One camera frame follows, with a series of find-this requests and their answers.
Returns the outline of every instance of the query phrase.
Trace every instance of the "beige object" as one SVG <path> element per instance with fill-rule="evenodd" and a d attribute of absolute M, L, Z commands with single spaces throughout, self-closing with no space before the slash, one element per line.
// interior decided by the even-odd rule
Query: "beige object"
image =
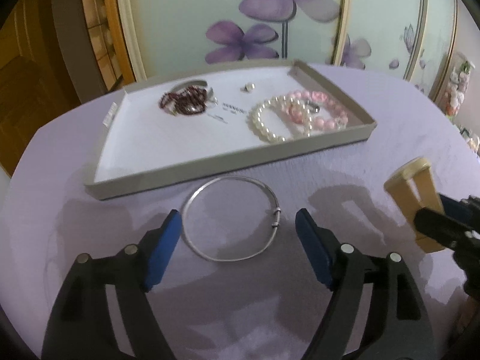
<path fill-rule="evenodd" d="M 426 158 L 418 157 L 399 168 L 383 185 L 412 226 L 416 234 L 416 242 L 425 253 L 444 249 L 435 240 L 419 233 L 413 223 L 417 211 L 424 207 L 444 214 L 442 202 L 431 177 L 430 167 L 431 164 Z M 419 199 L 412 189 L 412 182 L 417 187 Z"/>

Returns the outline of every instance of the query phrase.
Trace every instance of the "lavender tablecloth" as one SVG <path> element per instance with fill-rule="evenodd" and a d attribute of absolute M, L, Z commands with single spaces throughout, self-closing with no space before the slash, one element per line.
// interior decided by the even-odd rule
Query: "lavender tablecloth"
<path fill-rule="evenodd" d="M 426 156 L 437 189 L 460 199 L 480 195 L 480 166 L 449 121 L 409 83 L 372 72 L 314 67 L 360 103 L 378 127 L 367 142 L 238 172 L 277 194 L 280 230 L 264 254 L 231 264 L 204 261 L 182 240 L 178 243 L 164 280 L 148 299 L 180 359 L 301 357 L 330 298 L 295 235 L 294 217 L 302 207 L 341 242 L 366 254 L 401 253 L 423 294 L 439 349 L 445 344 L 465 298 L 463 272 L 449 250 L 422 253 L 383 183 L 405 162 Z M 18 164 L 0 214 L 0 304 L 37 354 L 75 256 L 109 256 L 137 242 L 203 183 L 105 202 L 87 195 L 82 165 L 111 103 L 109 95 L 103 96 L 41 128 Z M 199 198 L 186 225 L 205 250 L 239 255 L 268 236 L 269 207 L 255 186 L 226 181 Z M 118 305 L 111 304 L 117 339 L 128 352 Z M 359 343 L 367 310 L 363 301 L 350 350 Z"/>

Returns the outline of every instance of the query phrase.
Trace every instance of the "silver bangle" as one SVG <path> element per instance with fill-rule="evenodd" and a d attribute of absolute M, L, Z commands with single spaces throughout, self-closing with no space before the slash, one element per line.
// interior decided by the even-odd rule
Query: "silver bangle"
<path fill-rule="evenodd" d="M 189 235 L 188 235 L 188 233 L 185 229 L 185 221 L 187 219 L 188 210 L 189 210 L 192 202 L 195 200 L 195 198 L 200 194 L 200 192 L 204 191 L 208 186 L 210 186 L 210 185 L 212 185 L 212 184 L 214 184 L 218 181 L 222 181 L 222 180 L 240 180 L 240 181 L 246 181 L 248 183 L 252 183 L 252 184 L 260 187 L 261 189 L 263 189 L 265 192 L 268 192 L 267 194 L 272 196 L 272 198 L 275 202 L 275 208 L 273 210 L 273 215 L 274 215 L 275 219 L 272 223 L 272 234 L 271 234 L 270 238 L 268 239 L 267 243 L 263 246 L 263 248 L 261 248 L 259 251 L 255 252 L 254 254 L 251 254 L 250 256 L 241 257 L 241 258 L 237 258 L 237 259 L 218 259 L 218 258 L 209 256 L 209 255 L 203 253 L 201 250 L 199 250 L 192 243 L 192 241 L 190 240 L 190 237 L 189 237 Z M 183 237 L 185 239 L 186 244 L 190 247 L 190 249 L 192 249 L 196 254 L 198 254 L 200 257 L 203 257 L 204 259 L 206 259 L 208 261 L 214 261 L 216 263 L 225 263 L 225 262 L 242 261 L 242 260 L 251 259 L 252 257 L 255 257 L 255 256 L 259 255 L 260 253 L 264 252 L 267 249 L 267 247 L 269 247 L 272 244 L 275 236 L 277 235 L 278 227 L 280 226 L 280 212 L 281 212 L 281 210 L 280 210 L 280 205 L 279 205 L 278 199 L 275 196 L 275 193 L 273 193 L 273 191 L 270 189 L 270 187 L 268 185 L 262 183 L 261 181 L 255 180 L 254 178 L 249 178 L 249 177 L 245 177 L 245 176 L 234 176 L 234 175 L 220 176 L 220 177 L 217 177 L 217 178 L 215 178 L 213 180 L 210 180 L 207 183 L 203 184 L 186 201 L 186 203 L 185 203 L 185 205 L 182 209 L 182 213 L 181 213 L 182 220 L 183 220 Z"/>

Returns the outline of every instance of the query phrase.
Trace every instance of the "wooden door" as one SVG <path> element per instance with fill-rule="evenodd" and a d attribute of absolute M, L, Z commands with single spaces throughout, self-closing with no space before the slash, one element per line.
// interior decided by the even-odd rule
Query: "wooden door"
<path fill-rule="evenodd" d="M 19 0 L 0 30 L 0 164 L 12 175 L 35 132 L 80 105 L 51 0 Z"/>

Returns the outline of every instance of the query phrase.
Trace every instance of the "jewelry tray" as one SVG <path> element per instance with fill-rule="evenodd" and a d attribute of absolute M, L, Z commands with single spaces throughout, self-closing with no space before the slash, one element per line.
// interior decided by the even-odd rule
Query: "jewelry tray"
<path fill-rule="evenodd" d="M 159 108 L 165 92 L 189 80 L 207 81 L 218 105 L 192 116 L 173 116 Z M 241 90 L 248 82 L 255 83 L 251 93 Z M 347 127 L 268 143 L 252 128 L 251 109 L 272 96 L 302 89 L 326 92 L 342 103 Z M 376 127 L 350 96 L 298 60 L 215 64 L 201 71 L 153 77 L 115 94 L 92 161 L 85 166 L 85 187 L 100 200 L 359 142 Z M 291 135 L 279 116 L 273 112 L 268 116 L 272 131 Z"/>

